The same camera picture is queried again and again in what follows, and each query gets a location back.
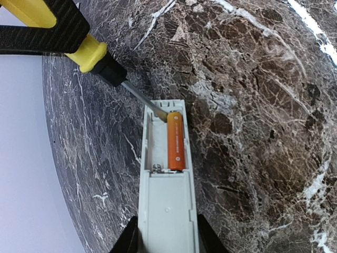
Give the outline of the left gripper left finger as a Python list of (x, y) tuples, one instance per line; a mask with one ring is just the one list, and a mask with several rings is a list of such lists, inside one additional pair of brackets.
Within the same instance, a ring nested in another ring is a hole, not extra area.
[(133, 216), (122, 231), (110, 253), (137, 253), (138, 217)]

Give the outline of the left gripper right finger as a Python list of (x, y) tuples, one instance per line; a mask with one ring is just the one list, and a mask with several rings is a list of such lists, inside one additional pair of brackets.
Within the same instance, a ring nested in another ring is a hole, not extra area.
[(200, 252), (229, 253), (223, 243), (202, 214), (197, 215)]

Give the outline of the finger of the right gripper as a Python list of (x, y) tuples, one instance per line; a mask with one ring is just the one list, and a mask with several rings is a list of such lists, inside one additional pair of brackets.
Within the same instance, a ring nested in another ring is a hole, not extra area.
[(74, 53), (90, 25), (73, 1), (1, 1), (25, 26), (1, 25), (1, 54)]

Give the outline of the yellow handled screwdriver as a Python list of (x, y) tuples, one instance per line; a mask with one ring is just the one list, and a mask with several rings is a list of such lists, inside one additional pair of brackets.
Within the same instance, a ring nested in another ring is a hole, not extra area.
[(167, 121), (167, 112), (155, 105), (136, 89), (126, 78), (127, 71), (108, 52), (106, 43), (98, 42), (92, 35), (87, 34), (79, 49), (74, 53), (45, 53), (65, 54), (79, 67), (83, 73), (91, 72), (111, 86), (124, 86), (139, 101), (148, 106), (163, 122)]

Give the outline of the white remote control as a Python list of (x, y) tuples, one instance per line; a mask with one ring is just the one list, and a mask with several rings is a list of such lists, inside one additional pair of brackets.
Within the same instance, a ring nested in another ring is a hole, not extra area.
[(144, 109), (140, 190), (139, 252), (200, 252), (192, 156), (184, 100), (156, 100), (164, 111), (182, 116), (182, 138), (146, 106)]

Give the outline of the orange battery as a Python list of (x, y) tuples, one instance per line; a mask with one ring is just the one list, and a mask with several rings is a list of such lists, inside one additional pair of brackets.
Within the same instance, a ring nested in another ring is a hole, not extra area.
[(167, 116), (168, 168), (172, 171), (185, 169), (183, 117), (179, 112)]

